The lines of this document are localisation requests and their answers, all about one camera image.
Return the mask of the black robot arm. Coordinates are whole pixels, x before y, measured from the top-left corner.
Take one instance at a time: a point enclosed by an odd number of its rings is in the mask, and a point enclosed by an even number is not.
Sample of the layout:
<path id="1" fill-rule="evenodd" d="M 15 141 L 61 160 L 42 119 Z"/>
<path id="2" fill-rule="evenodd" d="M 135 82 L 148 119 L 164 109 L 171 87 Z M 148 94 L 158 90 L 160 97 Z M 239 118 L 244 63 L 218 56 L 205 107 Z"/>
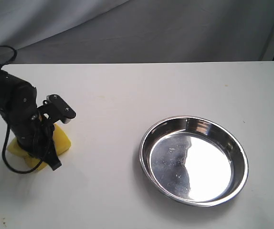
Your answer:
<path id="1" fill-rule="evenodd" d="M 0 115 L 7 124 L 7 132 L 2 149 L 5 165 L 15 173 L 24 174 L 11 167 L 5 151 L 10 132 L 15 135 L 18 146 L 30 156 L 39 159 L 38 168 L 45 162 L 52 170 L 61 166 L 53 140 L 53 125 L 41 116 L 37 103 L 37 90 L 29 82 L 0 70 Z"/>

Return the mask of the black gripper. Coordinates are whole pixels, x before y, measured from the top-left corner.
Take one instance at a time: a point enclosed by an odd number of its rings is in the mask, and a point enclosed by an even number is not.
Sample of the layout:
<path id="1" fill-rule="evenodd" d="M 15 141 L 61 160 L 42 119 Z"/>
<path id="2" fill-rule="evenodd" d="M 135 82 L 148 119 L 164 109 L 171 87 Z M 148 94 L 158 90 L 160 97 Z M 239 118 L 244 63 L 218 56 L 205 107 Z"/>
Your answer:
<path id="1" fill-rule="evenodd" d="M 54 126 L 48 124 L 48 115 L 41 115 L 38 108 L 34 104 L 8 104 L 7 124 L 23 150 L 32 157 L 44 157 L 55 171 L 62 163 L 53 141 Z"/>

